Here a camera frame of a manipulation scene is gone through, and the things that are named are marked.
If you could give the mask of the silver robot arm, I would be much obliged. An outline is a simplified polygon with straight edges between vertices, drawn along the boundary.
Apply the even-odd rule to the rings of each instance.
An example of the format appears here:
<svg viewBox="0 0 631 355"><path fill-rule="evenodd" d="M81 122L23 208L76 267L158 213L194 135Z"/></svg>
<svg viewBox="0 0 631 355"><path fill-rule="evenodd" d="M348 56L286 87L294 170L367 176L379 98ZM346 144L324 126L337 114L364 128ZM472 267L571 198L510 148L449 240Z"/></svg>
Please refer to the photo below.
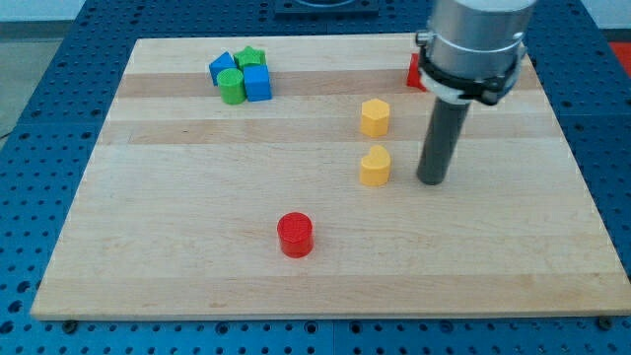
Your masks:
<svg viewBox="0 0 631 355"><path fill-rule="evenodd" d="M425 88L451 105L494 106L517 83L535 0L436 0L416 33Z"/></svg>

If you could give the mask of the red block behind arm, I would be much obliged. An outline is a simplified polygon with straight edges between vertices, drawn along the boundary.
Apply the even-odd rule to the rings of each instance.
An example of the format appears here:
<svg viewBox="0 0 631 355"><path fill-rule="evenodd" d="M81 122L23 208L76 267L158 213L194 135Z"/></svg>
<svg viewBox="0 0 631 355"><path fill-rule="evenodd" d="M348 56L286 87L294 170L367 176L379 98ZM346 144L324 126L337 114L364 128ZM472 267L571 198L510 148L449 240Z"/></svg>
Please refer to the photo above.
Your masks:
<svg viewBox="0 0 631 355"><path fill-rule="evenodd" d="M421 73L419 71L419 54L412 53L410 55L410 61L408 65L408 72L406 77L406 86L410 88L419 89L421 92L426 92L427 89L421 81Z"/></svg>

